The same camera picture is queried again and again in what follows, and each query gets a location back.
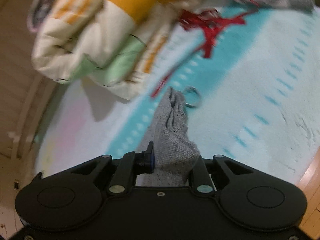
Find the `grey knit pants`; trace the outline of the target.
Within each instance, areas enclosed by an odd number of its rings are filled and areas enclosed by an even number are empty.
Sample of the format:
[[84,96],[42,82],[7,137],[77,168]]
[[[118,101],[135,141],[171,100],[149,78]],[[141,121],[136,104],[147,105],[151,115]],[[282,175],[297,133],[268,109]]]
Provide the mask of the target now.
[[200,152],[187,136],[187,116],[184,95],[168,88],[153,115],[152,122],[137,147],[146,150],[153,142],[155,168],[152,174],[137,176],[137,186],[184,186],[188,173],[195,165]]

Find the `pastel flower bedsheet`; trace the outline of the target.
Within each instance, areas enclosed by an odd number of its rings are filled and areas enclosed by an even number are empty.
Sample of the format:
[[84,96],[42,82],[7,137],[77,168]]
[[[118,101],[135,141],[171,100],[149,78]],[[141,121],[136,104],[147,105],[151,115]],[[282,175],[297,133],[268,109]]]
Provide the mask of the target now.
[[[121,100],[90,79],[62,86],[35,170],[48,176],[104,153],[136,150],[160,103],[158,81],[203,40],[176,27],[146,89]],[[167,88],[185,95],[188,137],[204,158],[223,154],[297,183],[319,148],[319,10],[260,10],[218,36],[210,59],[187,59]]]

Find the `cream leaf-print quilt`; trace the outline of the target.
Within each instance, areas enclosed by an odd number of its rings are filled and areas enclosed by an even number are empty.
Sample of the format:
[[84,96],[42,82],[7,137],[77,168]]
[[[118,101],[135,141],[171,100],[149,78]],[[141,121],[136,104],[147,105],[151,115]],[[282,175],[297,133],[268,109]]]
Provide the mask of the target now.
[[57,0],[32,63],[58,82],[88,77],[125,100],[138,96],[182,11],[203,0]]

